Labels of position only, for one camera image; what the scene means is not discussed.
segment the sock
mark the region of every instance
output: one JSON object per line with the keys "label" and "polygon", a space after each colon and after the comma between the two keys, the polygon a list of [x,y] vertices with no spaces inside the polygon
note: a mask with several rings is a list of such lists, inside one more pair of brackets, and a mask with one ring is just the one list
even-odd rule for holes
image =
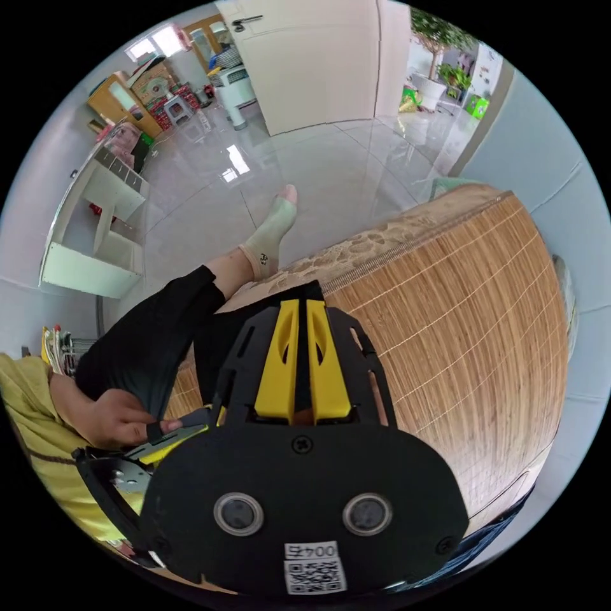
{"label": "sock", "polygon": [[297,190],[293,185],[284,187],[261,226],[240,250],[244,253],[255,273],[255,281],[264,280],[278,271],[280,242],[293,227],[297,217]]}

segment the leg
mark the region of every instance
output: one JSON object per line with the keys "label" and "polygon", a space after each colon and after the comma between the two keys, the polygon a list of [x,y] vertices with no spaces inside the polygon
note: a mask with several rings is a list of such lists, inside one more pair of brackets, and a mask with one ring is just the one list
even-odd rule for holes
{"label": "leg", "polygon": [[195,331],[244,284],[277,271],[280,241],[295,221],[296,201],[295,187],[286,187],[244,244],[130,310],[80,360],[79,389],[93,400],[110,388],[125,390],[149,413],[162,413]]}
{"label": "leg", "polygon": [[287,185],[274,199],[267,218],[236,249],[213,259],[206,267],[216,276],[214,284],[225,299],[249,282],[263,280],[278,271],[280,242],[297,215],[297,190]]}

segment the qr code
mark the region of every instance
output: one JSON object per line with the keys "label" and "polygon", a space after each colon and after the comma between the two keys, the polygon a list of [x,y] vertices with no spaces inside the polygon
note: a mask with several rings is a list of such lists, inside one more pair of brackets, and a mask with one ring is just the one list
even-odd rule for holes
{"label": "qr code", "polygon": [[284,562],[289,594],[332,594],[346,590],[346,578],[339,558]]}

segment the door handle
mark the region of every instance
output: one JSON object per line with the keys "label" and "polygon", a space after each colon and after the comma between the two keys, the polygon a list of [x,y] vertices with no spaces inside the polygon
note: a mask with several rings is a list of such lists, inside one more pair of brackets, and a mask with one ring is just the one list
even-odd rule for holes
{"label": "door handle", "polygon": [[231,22],[231,25],[234,26],[234,32],[243,32],[246,28],[244,28],[243,24],[247,24],[249,21],[257,21],[258,19],[263,19],[263,15],[256,15],[255,17],[245,17],[244,19],[236,19]]}

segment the white door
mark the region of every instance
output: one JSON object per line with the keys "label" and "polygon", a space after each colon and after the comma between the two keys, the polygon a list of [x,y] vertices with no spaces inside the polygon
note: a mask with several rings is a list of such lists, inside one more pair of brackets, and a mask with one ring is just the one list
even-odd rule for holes
{"label": "white door", "polygon": [[[271,136],[374,116],[376,0],[219,0]],[[232,22],[262,17],[236,31]]]}

